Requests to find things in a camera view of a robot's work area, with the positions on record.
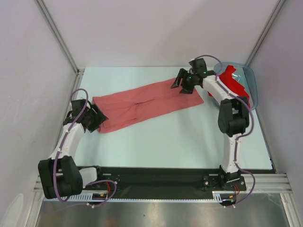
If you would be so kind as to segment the salmon pink t shirt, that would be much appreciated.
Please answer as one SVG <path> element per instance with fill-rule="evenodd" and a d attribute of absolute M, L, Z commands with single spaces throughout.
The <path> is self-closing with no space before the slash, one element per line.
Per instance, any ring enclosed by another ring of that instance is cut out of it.
<path fill-rule="evenodd" d="M 148 84 L 142 87 L 92 98 L 107 117 L 98 131 L 114 132 L 151 118 L 169 114 L 204 103 L 196 90 L 181 94 L 171 88 L 174 79 Z"/>

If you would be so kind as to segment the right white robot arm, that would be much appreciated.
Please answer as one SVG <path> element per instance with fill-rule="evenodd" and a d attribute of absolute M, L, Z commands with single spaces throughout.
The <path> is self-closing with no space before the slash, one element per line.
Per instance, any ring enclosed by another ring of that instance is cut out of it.
<path fill-rule="evenodd" d="M 240 179 L 241 168 L 237 160 L 240 143 L 243 137 L 252 133 L 254 119 L 247 97 L 233 92 L 217 73 L 208 70 L 204 57 L 192 59 L 188 70 L 181 68 L 171 88 L 181 86 L 181 94 L 192 94 L 195 86 L 200 86 L 220 104 L 218 127 L 224 138 L 224 152 L 218 184 L 229 190 Z"/>

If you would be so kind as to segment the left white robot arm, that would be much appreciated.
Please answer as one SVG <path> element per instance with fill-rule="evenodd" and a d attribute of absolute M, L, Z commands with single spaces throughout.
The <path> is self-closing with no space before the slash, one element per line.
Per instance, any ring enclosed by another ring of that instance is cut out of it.
<path fill-rule="evenodd" d="M 98 166 L 78 167 L 73 158 L 86 131 L 93 132 L 108 118 L 97 105 L 79 99 L 71 101 L 72 110 L 63 121 L 63 132 L 48 159 L 38 163 L 39 176 L 47 199 L 81 194 L 89 184 L 94 189 L 105 183 Z"/>

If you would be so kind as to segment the bright red t shirt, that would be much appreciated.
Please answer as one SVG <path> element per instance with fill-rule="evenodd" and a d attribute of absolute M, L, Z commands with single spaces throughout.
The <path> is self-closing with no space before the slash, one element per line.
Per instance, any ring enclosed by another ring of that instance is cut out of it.
<path fill-rule="evenodd" d="M 219 78 L 223 84 L 226 85 L 232 92 L 238 96 L 245 96 L 248 101 L 250 100 L 249 94 L 246 92 L 245 87 L 232 77 L 232 74 L 236 71 L 232 65 L 227 65 L 223 73 L 219 75 Z"/>

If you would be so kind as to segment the clear blue plastic bin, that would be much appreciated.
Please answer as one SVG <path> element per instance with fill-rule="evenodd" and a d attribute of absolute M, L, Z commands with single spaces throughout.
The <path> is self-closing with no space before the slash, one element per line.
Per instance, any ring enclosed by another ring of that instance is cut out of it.
<path fill-rule="evenodd" d="M 232 65 L 235 67 L 236 71 L 232 74 L 232 77 L 236 79 L 239 83 L 241 83 L 245 87 L 246 92 L 249 94 L 250 109 L 256 109 L 256 107 L 258 106 L 258 90 L 253 70 L 244 64 L 223 62 L 222 67 L 219 63 L 214 66 L 214 72 L 220 75 L 224 72 L 227 65 Z"/>

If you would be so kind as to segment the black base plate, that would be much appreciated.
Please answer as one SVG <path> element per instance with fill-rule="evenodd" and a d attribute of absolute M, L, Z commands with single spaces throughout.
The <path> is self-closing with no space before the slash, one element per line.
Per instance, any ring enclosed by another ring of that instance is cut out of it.
<path fill-rule="evenodd" d="M 241 192 L 248 191 L 244 177 L 226 182 L 219 169 L 98 167 L 98 180 L 116 182 L 116 192 L 138 190 L 150 194 L 181 190 L 198 194 L 199 191 L 232 192 L 235 185 Z"/>

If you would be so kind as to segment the right aluminium corner post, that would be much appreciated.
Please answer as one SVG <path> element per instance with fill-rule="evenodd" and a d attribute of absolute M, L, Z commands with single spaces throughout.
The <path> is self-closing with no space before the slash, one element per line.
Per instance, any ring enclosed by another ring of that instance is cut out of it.
<path fill-rule="evenodd" d="M 271 12 L 267 22 L 265 23 L 264 28 L 262 29 L 252 51 L 250 52 L 247 60 L 245 61 L 245 65 L 250 66 L 256 57 L 258 51 L 260 50 L 263 42 L 265 41 L 267 35 L 269 34 L 271 28 L 273 27 L 274 23 L 276 22 L 279 14 L 282 12 L 283 8 L 287 4 L 288 0 L 278 0 L 273 11 Z"/>

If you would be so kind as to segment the aluminium corner post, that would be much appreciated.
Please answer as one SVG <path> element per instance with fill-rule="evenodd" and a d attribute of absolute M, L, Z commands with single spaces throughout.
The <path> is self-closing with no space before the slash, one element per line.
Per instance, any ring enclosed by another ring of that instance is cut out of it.
<path fill-rule="evenodd" d="M 282 12 L 283 8 L 287 4 L 288 0 L 278 0 L 273 11 L 271 12 L 267 22 L 265 23 L 264 28 L 262 29 L 252 51 L 250 52 L 247 60 L 245 61 L 245 65 L 250 66 L 256 57 L 258 51 L 260 50 L 263 42 L 265 41 L 267 35 L 269 34 L 271 28 L 273 27 L 274 23 L 276 22 L 279 14 Z"/>
<path fill-rule="evenodd" d="M 43 16 L 46 24 L 48 25 L 51 33 L 53 34 L 57 44 L 59 45 L 63 55 L 65 56 L 69 66 L 72 68 L 73 72 L 78 75 L 79 73 L 79 68 L 76 65 L 76 62 L 61 34 L 61 32 L 58 29 L 58 26 L 51 14 L 51 12 L 49 11 L 46 3 L 44 0 L 34 0 L 35 4 L 37 5 L 39 11 L 41 12 L 41 15 Z"/>

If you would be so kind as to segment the left aluminium corner post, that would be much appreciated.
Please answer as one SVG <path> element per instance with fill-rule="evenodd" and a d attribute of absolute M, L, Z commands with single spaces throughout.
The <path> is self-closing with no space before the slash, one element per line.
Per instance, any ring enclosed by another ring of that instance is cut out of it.
<path fill-rule="evenodd" d="M 61 32 L 58 29 L 58 26 L 51 14 L 51 12 L 49 11 L 46 3 L 44 0 L 34 0 L 35 4 L 37 5 L 39 11 L 41 12 L 41 15 L 43 16 L 46 24 L 48 25 L 51 33 L 53 34 L 57 44 L 59 45 L 63 55 L 65 56 L 69 66 L 72 68 L 73 72 L 78 75 L 79 73 L 79 68 L 76 65 L 76 62 L 61 34 Z"/>

